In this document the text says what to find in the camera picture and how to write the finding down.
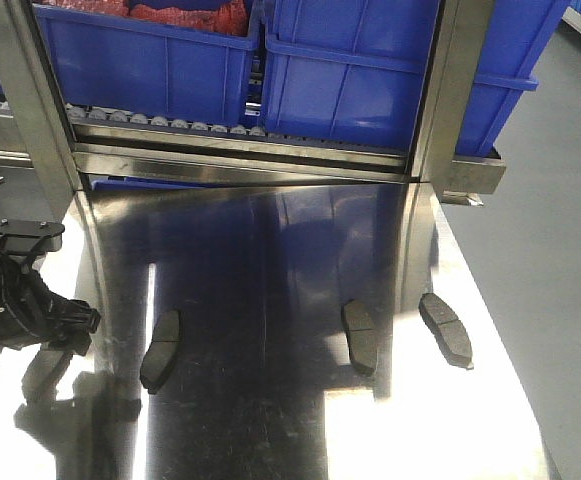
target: black brake pad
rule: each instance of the black brake pad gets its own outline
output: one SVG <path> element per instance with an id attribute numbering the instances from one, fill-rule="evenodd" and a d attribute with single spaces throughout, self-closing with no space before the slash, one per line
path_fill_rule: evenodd
<path id="1" fill-rule="evenodd" d="M 457 314 L 434 293 L 425 293 L 419 302 L 419 312 L 450 365 L 472 369 L 472 344 Z"/>
<path id="2" fill-rule="evenodd" d="M 148 393 L 154 395 L 168 380 L 180 343 L 181 315 L 176 310 L 170 310 L 157 320 L 150 347 L 141 362 L 139 380 Z"/>
<path id="3" fill-rule="evenodd" d="M 377 332 L 372 317 L 362 302 L 353 300 L 343 307 L 342 320 L 350 363 L 357 372 L 372 375 L 377 369 Z"/>

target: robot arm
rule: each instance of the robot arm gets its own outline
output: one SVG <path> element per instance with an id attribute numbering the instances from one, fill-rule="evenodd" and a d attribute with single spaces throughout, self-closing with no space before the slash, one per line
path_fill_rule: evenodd
<path id="1" fill-rule="evenodd" d="M 0 345 L 20 349 L 48 342 L 61 349 L 74 347 L 75 338 L 80 344 L 86 338 L 89 344 L 99 313 L 85 302 L 51 292 L 32 268 L 37 257 L 60 248 L 63 231 L 54 223 L 1 222 Z M 75 352 L 82 350 L 83 345 Z"/>

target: metal post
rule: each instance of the metal post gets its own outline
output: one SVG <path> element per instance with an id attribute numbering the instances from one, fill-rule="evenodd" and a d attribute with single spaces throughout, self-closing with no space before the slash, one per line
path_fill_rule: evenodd
<path id="1" fill-rule="evenodd" d="M 441 197 L 495 0 L 442 0 L 407 173 Z"/>
<path id="2" fill-rule="evenodd" d="M 0 82 L 26 150 L 61 220 L 81 186 L 68 122 L 29 0 L 0 0 Z"/>

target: metal rail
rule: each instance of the metal rail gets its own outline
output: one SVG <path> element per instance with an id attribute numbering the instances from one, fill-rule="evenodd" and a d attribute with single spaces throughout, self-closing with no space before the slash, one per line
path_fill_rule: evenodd
<path id="1" fill-rule="evenodd" d="M 61 220 L 81 186 L 74 135 L 28 0 L 0 0 L 0 82 L 52 213 Z"/>

